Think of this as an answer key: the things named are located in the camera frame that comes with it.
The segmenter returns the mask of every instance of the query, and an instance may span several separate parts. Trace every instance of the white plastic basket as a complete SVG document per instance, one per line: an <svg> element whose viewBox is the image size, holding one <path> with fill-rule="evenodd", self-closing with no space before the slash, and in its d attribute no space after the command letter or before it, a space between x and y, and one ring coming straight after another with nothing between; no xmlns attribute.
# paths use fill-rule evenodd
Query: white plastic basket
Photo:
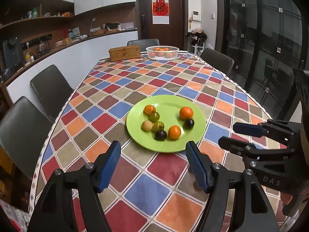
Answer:
<svg viewBox="0 0 309 232"><path fill-rule="evenodd" d="M155 48L168 48L169 51L154 51ZM146 48L147 55L149 59L157 61L168 61L177 58L179 49L173 46L151 46Z"/></svg>

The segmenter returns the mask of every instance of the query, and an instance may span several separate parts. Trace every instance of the plate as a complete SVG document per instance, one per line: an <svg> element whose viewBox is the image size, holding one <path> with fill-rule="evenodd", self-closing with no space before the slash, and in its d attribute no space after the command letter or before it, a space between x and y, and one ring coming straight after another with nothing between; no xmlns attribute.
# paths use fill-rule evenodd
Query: plate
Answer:
<svg viewBox="0 0 309 232"><path fill-rule="evenodd" d="M178 125L181 129L181 135L177 140L157 141L154 139L153 132L145 132L141 129L143 121L149 120L149 116L144 113L146 105L153 105L160 114L159 121L164 123L164 130L172 125ZM194 127L191 130L183 129L183 120L179 117L179 110L188 106L193 110ZM197 143L204 135L206 129L206 120L203 112L191 101L173 95L158 95L143 99L130 110L126 126L131 137L142 147L160 153L175 153L185 150L186 143L193 140Z"/></svg>

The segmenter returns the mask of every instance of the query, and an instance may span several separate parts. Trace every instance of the gray chair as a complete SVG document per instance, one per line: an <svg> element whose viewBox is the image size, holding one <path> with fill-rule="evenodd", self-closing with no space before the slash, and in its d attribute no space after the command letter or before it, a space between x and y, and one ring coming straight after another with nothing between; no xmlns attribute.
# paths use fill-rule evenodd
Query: gray chair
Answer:
<svg viewBox="0 0 309 232"><path fill-rule="evenodd" d="M47 116L55 121L73 89L55 65L42 70L30 84Z"/></svg>
<svg viewBox="0 0 309 232"><path fill-rule="evenodd" d="M229 76L234 65L232 58L213 49L204 49L200 58L227 76Z"/></svg>
<svg viewBox="0 0 309 232"><path fill-rule="evenodd" d="M52 125L25 96L13 104L0 122L0 145L30 179Z"/></svg>
<svg viewBox="0 0 309 232"><path fill-rule="evenodd" d="M158 39L142 39L142 40L131 40L128 42L129 45L138 45L141 48L141 51L146 51L147 47L158 46L160 45Z"/></svg>

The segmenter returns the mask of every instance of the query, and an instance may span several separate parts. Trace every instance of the dining table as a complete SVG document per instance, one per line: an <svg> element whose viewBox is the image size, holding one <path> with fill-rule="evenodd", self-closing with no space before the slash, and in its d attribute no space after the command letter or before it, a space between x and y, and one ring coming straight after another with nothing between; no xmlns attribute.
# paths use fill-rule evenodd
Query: dining table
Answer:
<svg viewBox="0 0 309 232"><path fill-rule="evenodd" d="M198 56L179 51L172 61L154 61L145 53L123 61L99 60L69 97L44 143L32 180L30 213L55 169L79 170L117 140L121 157L108 188L98 194L112 231L194 231L209 195L198 188L185 152L145 149L126 130L130 109L155 95L183 97L199 107L206 130L198 148L228 170L243 172L245 167L240 156L219 147L222 136L254 143L258 149L285 148L264 136L233 131L236 122L258 124L271 117L239 85ZM281 226L286 217L280 193L262 187ZM72 195L78 231L86 231L78 191ZM228 229L233 201L234 190L229 190L222 232Z"/></svg>

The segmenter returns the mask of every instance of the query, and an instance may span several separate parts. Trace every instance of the dark purple grape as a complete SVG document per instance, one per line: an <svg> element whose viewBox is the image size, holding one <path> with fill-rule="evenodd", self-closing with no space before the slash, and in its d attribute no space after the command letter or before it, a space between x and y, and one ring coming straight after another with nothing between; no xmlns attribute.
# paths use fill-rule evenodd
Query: dark purple grape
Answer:
<svg viewBox="0 0 309 232"><path fill-rule="evenodd" d="M194 120L191 118L186 119L183 126L187 129L192 129L194 127Z"/></svg>
<svg viewBox="0 0 309 232"><path fill-rule="evenodd" d="M159 141L163 141L167 138L166 131L164 131L164 130L156 131L154 135L155 135L155 139L159 140Z"/></svg>

